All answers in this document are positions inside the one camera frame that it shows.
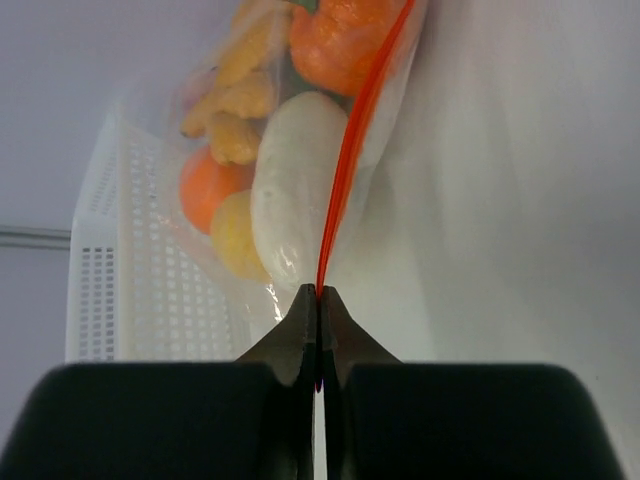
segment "white vegetable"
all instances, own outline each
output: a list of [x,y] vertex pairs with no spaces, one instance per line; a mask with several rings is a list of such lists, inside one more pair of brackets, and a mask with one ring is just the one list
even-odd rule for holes
[[315,280],[346,126],[346,113],[318,92],[288,100],[269,120],[258,151],[251,218],[258,255],[278,286],[293,290]]

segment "orange fruit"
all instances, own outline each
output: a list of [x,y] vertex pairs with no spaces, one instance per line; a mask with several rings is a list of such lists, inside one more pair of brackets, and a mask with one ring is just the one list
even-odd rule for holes
[[184,164],[180,175],[180,203],[187,220],[209,234],[211,219],[231,194],[246,190],[253,181],[253,165],[220,165],[209,145],[197,150]]

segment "white basket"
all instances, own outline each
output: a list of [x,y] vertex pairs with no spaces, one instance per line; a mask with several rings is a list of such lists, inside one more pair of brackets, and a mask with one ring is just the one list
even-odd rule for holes
[[159,146],[108,116],[74,215],[67,361],[223,360],[251,345],[249,326],[160,228]]

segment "gray strip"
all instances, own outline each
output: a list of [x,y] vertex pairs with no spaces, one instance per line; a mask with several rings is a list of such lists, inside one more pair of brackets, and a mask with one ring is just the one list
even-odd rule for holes
[[0,225],[0,247],[69,250],[71,248],[71,232]]

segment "clear plastic bag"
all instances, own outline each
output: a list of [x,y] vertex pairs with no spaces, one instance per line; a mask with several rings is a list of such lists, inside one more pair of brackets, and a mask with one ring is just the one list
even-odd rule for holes
[[163,223],[236,315],[262,324],[344,255],[427,9],[296,3],[238,2],[228,37],[167,99],[158,166]]

